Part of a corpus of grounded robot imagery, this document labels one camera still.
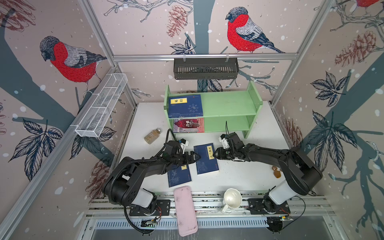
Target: cup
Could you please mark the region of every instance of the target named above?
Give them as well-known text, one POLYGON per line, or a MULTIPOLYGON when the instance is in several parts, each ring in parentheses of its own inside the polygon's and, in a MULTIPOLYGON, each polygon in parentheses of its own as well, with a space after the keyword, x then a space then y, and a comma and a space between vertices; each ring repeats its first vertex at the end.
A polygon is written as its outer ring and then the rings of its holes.
POLYGON ((222 213, 225 213, 228 209, 233 210, 240 207, 243 198, 241 197, 241 193, 233 188, 228 189, 224 193, 223 204, 224 207, 221 210, 222 213))

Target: book cover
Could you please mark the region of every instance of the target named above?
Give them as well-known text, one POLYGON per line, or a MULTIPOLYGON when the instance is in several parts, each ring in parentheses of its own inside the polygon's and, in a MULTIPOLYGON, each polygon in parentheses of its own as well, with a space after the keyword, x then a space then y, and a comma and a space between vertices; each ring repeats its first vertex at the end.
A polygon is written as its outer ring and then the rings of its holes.
POLYGON ((168 186, 173 187, 186 182, 191 182, 191 174, 188 165, 180 166, 174 170, 168 171, 168 186))
POLYGON ((203 107, 200 95, 187 95, 169 98, 169 118, 202 117, 203 107))
POLYGON ((214 157, 214 144, 204 144, 194 146, 195 153, 201 156, 201 159, 196 162, 197 174, 219 171, 217 159, 214 157))
POLYGON ((204 132, 204 118, 174 119, 173 132, 204 132))

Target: green bookshelf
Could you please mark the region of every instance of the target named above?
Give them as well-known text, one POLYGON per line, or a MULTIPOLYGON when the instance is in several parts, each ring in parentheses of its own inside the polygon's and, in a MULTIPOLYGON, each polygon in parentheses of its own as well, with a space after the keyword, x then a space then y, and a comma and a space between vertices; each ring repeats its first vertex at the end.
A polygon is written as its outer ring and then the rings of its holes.
POLYGON ((209 93, 171 94, 167 85, 164 95, 164 112, 169 128, 172 129, 175 119, 168 117, 169 98, 196 94, 201 95, 204 116, 200 118, 204 118, 205 132, 225 132, 225 122, 227 121, 229 131, 242 131, 244 138, 247 138, 263 106, 254 82, 249 82, 246 91, 209 93))

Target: bird head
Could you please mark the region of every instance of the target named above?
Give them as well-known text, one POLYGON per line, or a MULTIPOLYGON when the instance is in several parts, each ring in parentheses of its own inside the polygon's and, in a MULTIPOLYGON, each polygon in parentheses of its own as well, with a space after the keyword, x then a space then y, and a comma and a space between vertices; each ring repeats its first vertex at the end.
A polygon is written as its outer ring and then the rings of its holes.
POLYGON ((57 38, 55 38, 54 36, 48 36, 41 41, 40 51, 41 51, 41 55, 42 55, 44 61, 46 61, 48 59, 51 61, 56 60, 53 48, 59 42, 60 41, 57 38))
POLYGON ((248 15, 248 11, 244 7, 235 7, 229 11, 225 19, 233 23, 238 16, 243 14, 248 15))

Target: white wire basket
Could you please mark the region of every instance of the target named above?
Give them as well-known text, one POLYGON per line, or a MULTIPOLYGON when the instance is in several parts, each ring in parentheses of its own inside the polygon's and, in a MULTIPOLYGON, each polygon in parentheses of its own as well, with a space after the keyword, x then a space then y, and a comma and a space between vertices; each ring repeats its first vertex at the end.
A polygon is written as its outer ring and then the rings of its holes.
POLYGON ((80 137, 100 136, 127 82, 128 79, 125 74, 111 74, 92 106, 76 127, 75 131, 80 137))

